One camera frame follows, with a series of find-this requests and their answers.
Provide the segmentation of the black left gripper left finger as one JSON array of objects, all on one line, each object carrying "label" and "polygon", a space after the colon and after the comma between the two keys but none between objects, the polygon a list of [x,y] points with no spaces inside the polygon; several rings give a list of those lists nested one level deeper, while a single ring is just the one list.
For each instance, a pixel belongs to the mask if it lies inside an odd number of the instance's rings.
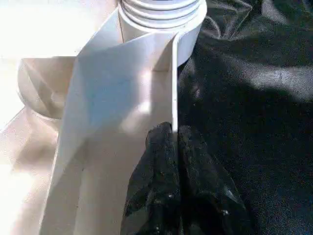
[{"label": "black left gripper left finger", "polygon": [[145,151],[128,183],[123,235],[178,235],[180,184],[172,126],[163,122],[146,137]]}]

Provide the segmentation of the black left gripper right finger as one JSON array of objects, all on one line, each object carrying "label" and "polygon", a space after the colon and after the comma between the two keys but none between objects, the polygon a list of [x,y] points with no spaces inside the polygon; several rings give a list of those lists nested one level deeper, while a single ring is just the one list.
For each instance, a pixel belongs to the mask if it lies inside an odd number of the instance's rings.
[{"label": "black left gripper right finger", "polygon": [[250,235],[251,221],[233,179],[209,154],[201,133],[178,133],[183,224],[187,235]]}]

